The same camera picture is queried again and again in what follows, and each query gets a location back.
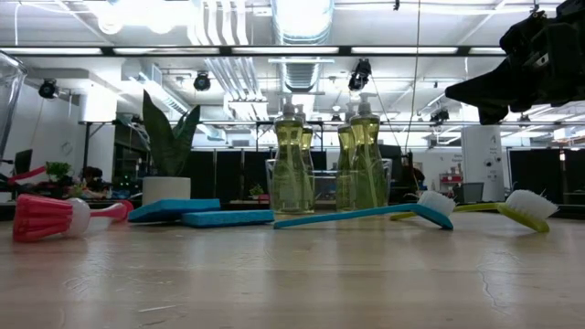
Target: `white pillar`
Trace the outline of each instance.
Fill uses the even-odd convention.
[[[502,139],[497,125],[462,130],[463,181],[484,183],[483,201],[504,201]]]

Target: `black camera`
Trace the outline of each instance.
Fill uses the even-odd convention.
[[[209,80],[208,75],[209,73],[205,71],[199,71],[197,73],[197,77],[195,78],[195,82],[193,83],[193,87],[195,87],[195,90],[198,91],[209,90],[209,88],[211,87],[211,81]]]
[[[452,85],[445,96],[473,105],[481,124],[500,122],[536,104],[585,100],[585,2],[567,0],[557,16],[533,12],[500,38],[505,60],[493,71]]]
[[[351,79],[349,80],[349,89],[351,91],[360,91],[366,87],[368,82],[367,77],[372,74],[372,67],[369,65],[369,60],[367,58],[361,58],[359,62],[357,62],[356,69],[354,69],[353,73],[351,74]]]
[[[38,95],[47,100],[56,99],[59,96],[57,81],[54,79],[45,79],[45,82],[38,89]]]

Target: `dish soap bottle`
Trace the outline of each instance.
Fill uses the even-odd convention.
[[[301,137],[301,156],[308,181],[303,182],[303,200],[306,200],[307,213],[314,212],[314,166],[311,158],[311,141],[313,140],[313,127],[306,124],[307,115],[303,112],[303,105],[294,106],[296,115],[303,120],[303,137]]]
[[[354,188],[351,180],[351,163],[356,151],[354,132],[349,120],[356,113],[353,102],[347,104],[346,123],[337,128],[339,136],[339,159],[337,160],[337,177],[335,178],[335,206],[337,211],[350,211],[354,209]]]
[[[282,116],[274,120],[278,151],[272,173],[271,205],[276,213],[303,213],[303,184],[308,180],[301,156],[303,121],[294,115],[292,96],[286,96]]]
[[[387,201],[386,179],[382,156],[378,149],[380,118],[372,114],[367,98],[376,94],[362,92],[357,116],[350,120],[356,139],[356,152],[352,161],[356,191],[356,208],[365,209],[385,206]]]

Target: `potted plant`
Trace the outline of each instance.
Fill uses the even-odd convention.
[[[62,162],[46,162],[45,170],[48,176],[48,183],[39,184],[48,193],[49,196],[55,198],[62,198],[65,187],[69,184],[70,177],[68,173],[71,171],[71,164]]]
[[[175,127],[144,92],[144,128],[150,140],[155,176],[143,180],[143,205],[165,198],[191,198],[191,179],[179,177],[191,152],[200,108],[185,113]]]

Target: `spotlight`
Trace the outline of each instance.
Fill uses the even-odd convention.
[[[209,81],[209,77],[207,76],[208,73],[206,71],[199,71],[197,73],[197,77],[195,78],[195,82],[193,83],[193,87],[195,87],[198,91],[206,91],[209,90],[211,87],[211,81]]]
[[[431,116],[431,122],[445,122],[449,120],[449,111],[447,109],[442,108],[437,111],[435,114]]]
[[[38,95],[47,100],[56,99],[59,96],[57,81],[54,79],[45,79],[45,82],[38,89]]]
[[[351,74],[351,79],[349,80],[349,89],[351,91],[360,91],[364,89],[366,86],[368,79],[367,77],[372,74],[372,67],[369,65],[369,60],[367,58],[361,58],[359,62],[357,62],[356,69]]]

